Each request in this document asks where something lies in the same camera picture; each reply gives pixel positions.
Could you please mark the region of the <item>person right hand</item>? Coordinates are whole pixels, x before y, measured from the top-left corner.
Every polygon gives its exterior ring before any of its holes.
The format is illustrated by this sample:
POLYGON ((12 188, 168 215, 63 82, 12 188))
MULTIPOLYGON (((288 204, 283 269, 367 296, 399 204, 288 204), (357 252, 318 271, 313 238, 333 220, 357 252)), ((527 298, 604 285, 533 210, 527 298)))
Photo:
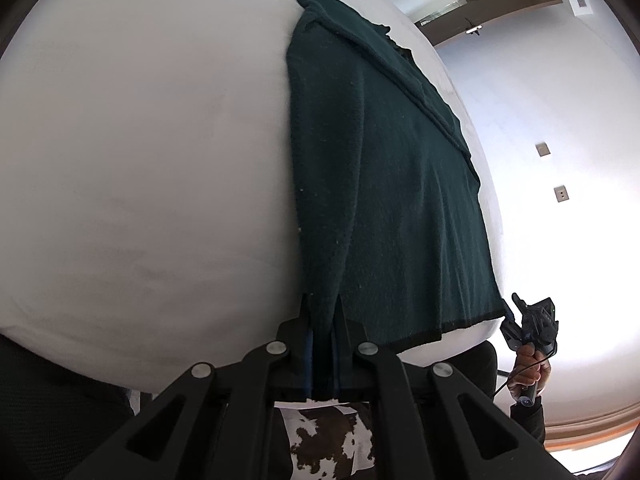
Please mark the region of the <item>person right hand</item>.
POLYGON ((531 344, 526 344, 516 352, 514 367, 506 388, 515 401, 526 388, 535 387, 537 396, 540 396, 550 375, 551 365, 546 356, 531 344))

